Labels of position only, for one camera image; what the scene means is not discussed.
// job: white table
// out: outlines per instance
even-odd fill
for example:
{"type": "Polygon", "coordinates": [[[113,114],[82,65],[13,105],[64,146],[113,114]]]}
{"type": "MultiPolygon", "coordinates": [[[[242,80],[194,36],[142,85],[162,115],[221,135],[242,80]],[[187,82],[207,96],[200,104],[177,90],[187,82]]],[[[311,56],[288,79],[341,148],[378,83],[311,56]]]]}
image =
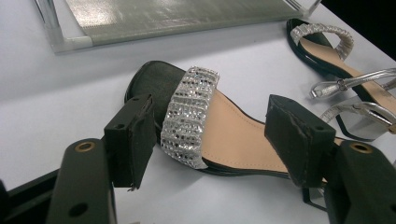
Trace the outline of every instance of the white table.
{"type": "MultiPolygon", "coordinates": [[[[59,9],[65,10],[60,18],[66,18],[66,8],[59,9]]],[[[362,72],[396,67],[324,6],[308,21],[344,27],[354,35],[355,48],[346,60],[352,67],[362,72]]],[[[269,22],[55,55],[34,1],[1,1],[0,178],[7,189],[16,188],[59,168],[70,144],[101,138],[122,107],[134,73],[152,60],[218,71],[218,89],[255,119],[265,121],[271,93],[320,115],[340,98],[309,99],[311,85],[323,77],[293,54],[285,24],[269,22]]],[[[78,32],[66,30],[70,35],[78,32]]],[[[336,122],[332,126],[339,131],[336,122]]],[[[395,144],[389,133],[372,143],[390,161],[396,158],[395,144]]],[[[116,203],[119,223],[329,222],[326,213],[302,202],[300,190],[289,180],[206,175],[173,161],[158,146],[141,189],[116,189],[116,203]]]]}

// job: sparkly strap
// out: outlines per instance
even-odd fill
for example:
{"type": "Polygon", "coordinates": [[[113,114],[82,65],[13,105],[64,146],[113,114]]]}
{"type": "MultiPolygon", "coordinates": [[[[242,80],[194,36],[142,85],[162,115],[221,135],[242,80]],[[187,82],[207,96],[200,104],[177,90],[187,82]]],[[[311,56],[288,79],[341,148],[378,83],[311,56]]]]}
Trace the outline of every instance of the sparkly strap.
{"type": "MultiPolygon", "coordinates": [[[[312,98],[328,98],[340,93],[341,91],[347,91],[349,88],[353,88],[365,82],[377,80],[382,77],[396,77],[396,68],[385,69],[361,75],[359,77],[319,82],[312,87],[310,95],[312,98]]],[[[391,90],[396,87],[396,78],[380,86],[386,91],[391,90]]]]}
{"type": "Polygon", "coordinates": [[[396,116],[386,108],[375,103],[359,102],[352,105],[343,105],[343,103],[340,103],[330,107],[320,118],[325,122],[330,122],[330,120],[342,112],[363,115],[386,127],[390,133],[396,133],[396,116]]]}
{"type": "Polygon", "coordinates": [[[331,25],[323,25],[320,23],[302,24],[295,27],[291,32],[291,38],[294,43],[298,45],[300,39],[305,35],[312,35],[314,33],[333,33],[340,37],[341,41],[335,48],[341,60],[345,60],[353,48],[352,35],[339,27],[331,25]]]}
{"type": "Polygon", "coordinates": [[[194,169],[205,169],[202,161],[201,135],[206,113],[219,81],[217,72],[191,67],[181,79],[168,105],[161,147],[172,158],[194,169]]]}

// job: beige footbed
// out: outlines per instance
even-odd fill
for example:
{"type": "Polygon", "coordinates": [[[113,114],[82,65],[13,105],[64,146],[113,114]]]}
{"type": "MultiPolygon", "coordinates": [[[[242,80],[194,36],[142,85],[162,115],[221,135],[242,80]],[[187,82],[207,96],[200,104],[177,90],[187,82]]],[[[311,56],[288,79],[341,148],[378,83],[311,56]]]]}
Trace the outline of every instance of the beige footbed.
{"type": "Polygon", "coordinates": [[[202,136],[202,156],[236,169],[286,173],[285,165],[264,136],[264,128],[215,90],[202,136]]]}
{"type": "MultiPolygon", "coordinates": [[[[344,69],[352,77],[358,77],[358,76],[362,75],[362,73],[347,66],[340,59],[340,57],[338,56],[335,49],[316,44],[316,43],[311,42],[304,38],[301,38],[300,43],[305,50],[307,50],[309,53],[311,53],[315,57],[318,57],[323,61],[332,63],[333,65],[336,65],[336,66],[344,69]]],[[[375,83],[373,81],[366,82],[366,83],[362,84],[362,86],[364,87],[364,89],[367,90],[367,92],[370,93],[370,95],[373,97],[373,99],[375,100],[375,102],[377,104],[390,110],[393,114],[396,114],[396,99],[395,99],[395,97],[392,96],[392,94],[390,94],[388,91],[385,91],[381,86],[379,86],[377,83],[375,83]]]]}

